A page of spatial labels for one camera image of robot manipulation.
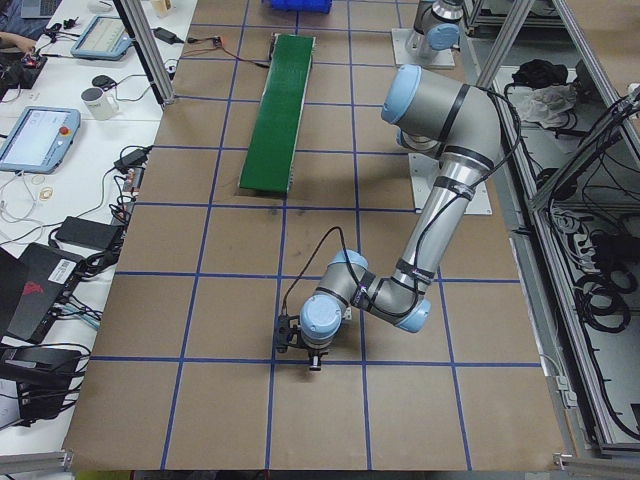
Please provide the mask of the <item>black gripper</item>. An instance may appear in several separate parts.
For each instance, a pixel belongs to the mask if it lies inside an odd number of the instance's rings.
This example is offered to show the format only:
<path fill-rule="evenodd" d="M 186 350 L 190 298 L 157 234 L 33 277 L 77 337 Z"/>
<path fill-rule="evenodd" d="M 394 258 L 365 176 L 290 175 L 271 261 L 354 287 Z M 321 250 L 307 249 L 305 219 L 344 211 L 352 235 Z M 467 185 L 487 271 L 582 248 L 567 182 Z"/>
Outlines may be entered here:
<path fill-rule="evenodd" d="M 310 371 L 320 371 L 322 369 L 322 358 L 328 354 L 327 348 L 320 348 L 308 343 L 302 335 L 302 329 L 297 323 L 300 316 L 290 316 L 280 314 L 275 327 L 275 349 L 278 353 L 284 354 L 289 348 L 304 350 L 308 355 Z"/>

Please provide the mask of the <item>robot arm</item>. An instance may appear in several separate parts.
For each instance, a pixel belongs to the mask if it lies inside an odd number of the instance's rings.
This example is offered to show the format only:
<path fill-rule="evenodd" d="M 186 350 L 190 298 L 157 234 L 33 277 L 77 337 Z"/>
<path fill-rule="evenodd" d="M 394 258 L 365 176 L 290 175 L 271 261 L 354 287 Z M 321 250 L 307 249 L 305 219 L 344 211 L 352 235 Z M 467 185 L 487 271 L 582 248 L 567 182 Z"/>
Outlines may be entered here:
<path fill-rule="evenodd" d="M 423 328 L 431 308 L 426 291 L 477 185 L 499 163 L 500 116 L 489 92 L 477 86 L 406 64 L 396 73 L 381 117 L 400 130 L 411 149 L 419 137 L 439 142 L 439 171 L 391 276 L 374 274 L 361 254 L 343 248 L 300 313 L 280 313 L 276 351 L 305 351 L 311 370 L 320 370 L 351 307 L 405 332 Z"/>
<path fill-rule="evenodd" d="M 459 22 L 463 17 L 462 0 L 420 1 L 414 18 L 416 35 L 413 49 L 424 66 L 450 50 L 459 40 Z"/>

